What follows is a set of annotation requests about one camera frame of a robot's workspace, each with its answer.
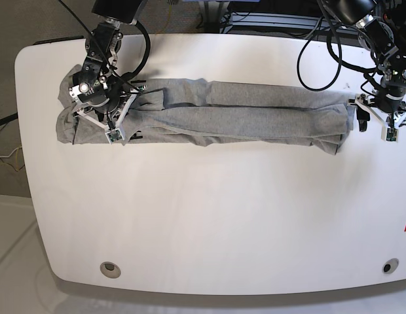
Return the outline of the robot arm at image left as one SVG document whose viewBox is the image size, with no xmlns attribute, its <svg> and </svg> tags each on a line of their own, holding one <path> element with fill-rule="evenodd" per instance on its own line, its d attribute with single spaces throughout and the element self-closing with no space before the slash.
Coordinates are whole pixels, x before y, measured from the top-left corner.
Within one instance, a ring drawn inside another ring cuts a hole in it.
<svg viewBox="0 0 406 314">
<path fill-rule="evenodd" d="M 94 111 L 99 122 L 109 120 L 120 107 L 124 89 L 131 87 L 133 94 L 141 91 L 131 85 L 145 67 L 151 51 L 150 36 L 138 20 L 146 1 L 96 1 L 92 13 L 104 18 L 90 31 L 76 14 L 74 18 L 88 33 L 85 42 L 86 58 L 82 69 L 73 75 L 73 88 L 80 91 L 81 107 Z M 117 53 L 121 48 L 123 34 L 120 25 L 135 26 L 145 39 L 145 52 L 139 65 L 131 72 L 117 74 Z"/>
</svg>

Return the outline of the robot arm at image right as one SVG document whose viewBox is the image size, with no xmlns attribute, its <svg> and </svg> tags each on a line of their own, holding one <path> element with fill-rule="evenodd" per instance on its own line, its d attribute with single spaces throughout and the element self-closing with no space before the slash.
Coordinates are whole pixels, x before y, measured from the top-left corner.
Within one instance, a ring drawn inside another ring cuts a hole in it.
<svg viewBox="0 0 406 314">
<path fill-rule="evenodd" d="M 327 50 L 345 67 L 363 74 L 366 82 L 376 90 L 373 102 L 357 101 L 368 108 L 376 107 L 387 113 L 383 123 L 386 133 L 395 138 L 400 126 L 406 125 L 406 26 L 392 24 L 383 18 L 380 21 L 373 15 L 376 1 L 319 1 L 318 5 L 328 20 L 335 17 L 340 24 L 354 29 L 364 37 L 372 53 L 375 68 L 366 69 L 342 60 L 342 48 L 337 34 L 337 27 L 330 24 L 327 34 Z"/>
</svg>

